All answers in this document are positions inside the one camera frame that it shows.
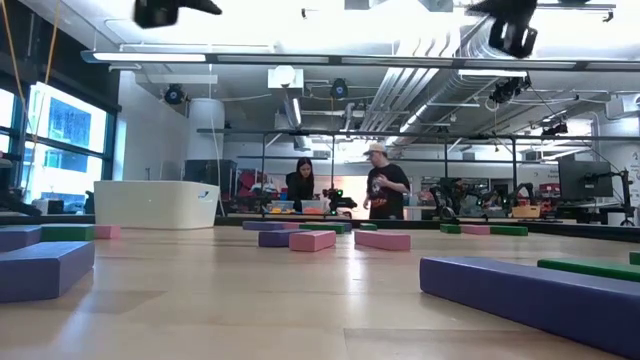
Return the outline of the black aluminium table frame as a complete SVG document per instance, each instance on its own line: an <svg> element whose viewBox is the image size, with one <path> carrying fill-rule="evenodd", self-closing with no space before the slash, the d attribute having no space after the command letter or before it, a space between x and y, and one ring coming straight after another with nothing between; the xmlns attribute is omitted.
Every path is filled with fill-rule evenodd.
<svg viewBox="0 0 640 360"><path fill-rule="evenodd" d="M26 215L0 214L0 226L5 225L41 225L50 223L94 224L94 215L42 215L38 217ZM347 222L353 228L361 223L376 224L379 229L386 230L438 230L438 220L349 220L322 219L322 222ZM461 221L460 225L495 225L527 227L529 233L541 233L556 236L580 237L587 239L607 240L640 244L640 227L609 226L595 224L553 223L544 221L515 221L492 219L486 221Z"/></svg>

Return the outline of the dark background equipment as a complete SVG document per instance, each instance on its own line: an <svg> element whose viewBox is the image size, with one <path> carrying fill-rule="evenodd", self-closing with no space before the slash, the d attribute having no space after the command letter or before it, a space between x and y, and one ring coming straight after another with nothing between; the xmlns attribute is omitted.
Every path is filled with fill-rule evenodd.
<svg viewBox="0 0 640 360"><path fill-rule="evenodd" d="M42 212L39 209L24 203L21 197L10 187L11 168L12 162L0 157L0 209L8 209L28 216L40 216Z"/></svg>

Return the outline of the white globe lamp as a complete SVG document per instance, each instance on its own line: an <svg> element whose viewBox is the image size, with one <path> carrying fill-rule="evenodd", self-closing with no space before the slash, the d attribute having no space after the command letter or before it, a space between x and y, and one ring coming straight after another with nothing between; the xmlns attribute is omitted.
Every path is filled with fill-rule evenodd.
<svg viewBox="0 0 640 360"><path fill-rule="evenodd" d="M268 70L267 87L269 89L302 89L304 70L291 65L279 65Z"/></svg>

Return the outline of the black computer monitor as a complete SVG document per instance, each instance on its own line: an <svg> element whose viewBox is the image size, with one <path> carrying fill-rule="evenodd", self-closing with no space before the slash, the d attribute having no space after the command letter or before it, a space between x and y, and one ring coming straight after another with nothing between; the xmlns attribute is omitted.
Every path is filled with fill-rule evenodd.
<svg viewBox="0 0 640 360"><path fill-rule="evenodd" d="M611 166L607 162L561 160L558 162L561 198L582 201L614 195Z"/></svg>

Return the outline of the large window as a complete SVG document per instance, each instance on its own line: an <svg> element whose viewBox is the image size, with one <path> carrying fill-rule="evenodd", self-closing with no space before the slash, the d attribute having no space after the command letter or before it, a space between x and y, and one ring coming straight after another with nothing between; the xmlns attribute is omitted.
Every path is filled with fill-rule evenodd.
<svg viewBox="0 0 640 360"><path fill-rule="evenodd" d="M0 154L8 183L27 204L63 203L79 213L94 183L111 176L115 116L43 83L22 98L0 89Z"/></svg>

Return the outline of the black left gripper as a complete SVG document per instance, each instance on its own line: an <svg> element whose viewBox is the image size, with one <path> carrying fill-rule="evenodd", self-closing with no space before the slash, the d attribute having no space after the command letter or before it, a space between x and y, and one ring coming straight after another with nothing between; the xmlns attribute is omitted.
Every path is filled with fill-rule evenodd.
<svg viewBox="0 0 640 360"><path fill-rule="evenodd" d="M212 15L222 10L212 0L135 0L133 21L141 28L158 28L177 22L179 6Z"/></svg>

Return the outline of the person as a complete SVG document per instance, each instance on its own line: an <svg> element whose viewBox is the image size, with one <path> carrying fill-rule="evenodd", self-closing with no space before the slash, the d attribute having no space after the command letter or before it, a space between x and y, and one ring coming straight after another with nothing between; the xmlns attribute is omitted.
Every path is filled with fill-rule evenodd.
<svg viewBox="0 0 640 360"><path fill-rule="evenodd" d="M364 155L372 165L363 203L369 210L369 219L403 220L404 196L410 193L408 177L400 166L389 161L383 144L370 144Z"/></svg>
<svg viewBox="0 0 640 360"><path fill-rule="evenodd" d="M296 212L302 211L302 201L314 199L314 173L310 158L301 157L297 160L296 170L286 176L287 199L293 201Z"/></svg>

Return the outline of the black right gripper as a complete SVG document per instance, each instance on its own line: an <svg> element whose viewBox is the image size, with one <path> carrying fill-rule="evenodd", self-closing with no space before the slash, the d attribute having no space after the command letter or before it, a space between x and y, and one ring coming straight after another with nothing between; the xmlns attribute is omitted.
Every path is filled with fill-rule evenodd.
<svg viewBox="0 0 640 360"><path fill-rule="evenodd" d="M466 14L495 19L489 45L523 59L531 55L538 31L529 26L537 0L479 0L466 7Z"/></svg>

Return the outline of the silver ventilation duct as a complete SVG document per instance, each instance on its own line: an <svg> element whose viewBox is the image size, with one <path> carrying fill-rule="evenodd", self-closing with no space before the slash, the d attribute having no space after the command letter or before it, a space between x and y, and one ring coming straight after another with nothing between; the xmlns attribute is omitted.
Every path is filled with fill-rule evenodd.
<svg viewBox="0 0 640 360"><path fill-rule="evenodd" d="M464 26L442 35L400 42L396 54L414 57L494 57L486 47L483 25ZM361 131L391 132L394 126L408 132L433 130L435 124L486 89L496 79L462 75L457 69L396 68L387 70L369 103Z"/></svg>

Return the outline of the black cabinet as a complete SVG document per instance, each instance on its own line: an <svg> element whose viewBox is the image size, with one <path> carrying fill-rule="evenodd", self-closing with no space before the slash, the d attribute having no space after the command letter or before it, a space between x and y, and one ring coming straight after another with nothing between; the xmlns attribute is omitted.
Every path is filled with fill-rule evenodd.
<svg viewBox="0 0 640 360"><path fill-rule="evenodd" d="M236 192L236 175L237 163L232 160L186 160L183 180L216 185L227 201Z"/></svg>

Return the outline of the long overhead light bar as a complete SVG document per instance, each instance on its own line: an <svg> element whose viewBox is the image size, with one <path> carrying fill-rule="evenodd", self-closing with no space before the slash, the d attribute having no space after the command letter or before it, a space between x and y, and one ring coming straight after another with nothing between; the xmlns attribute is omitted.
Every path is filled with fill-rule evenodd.
<svg viewBox="0 0 640 360"><path fill-rule="evenodd" d="M509 71L640 72L640 61L399 57L261 53L143 53L83 51L87 63L197 63L228 65L360 66Z"/></svg>

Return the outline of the white plastic bin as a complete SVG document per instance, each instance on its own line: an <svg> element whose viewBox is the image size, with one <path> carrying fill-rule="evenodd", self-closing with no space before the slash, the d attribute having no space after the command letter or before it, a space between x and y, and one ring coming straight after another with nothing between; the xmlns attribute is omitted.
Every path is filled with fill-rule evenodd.
<svg viewBox="0 0 640 360"><path fill-rule="evenodd" d="M219 193L215 185L188 181L97 181L95 220L134 229L212 228Z"/></svg>

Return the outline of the white round column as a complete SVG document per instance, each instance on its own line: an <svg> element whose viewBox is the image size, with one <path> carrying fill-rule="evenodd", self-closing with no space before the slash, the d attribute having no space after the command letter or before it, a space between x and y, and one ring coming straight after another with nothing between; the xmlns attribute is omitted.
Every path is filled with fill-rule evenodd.
<svg viewBox="0 0 640 360"><path fill-rule="evenodd" d="M195 98L188 112L187 160L216 160L223 157L225 108L221 101Z"/></svg>

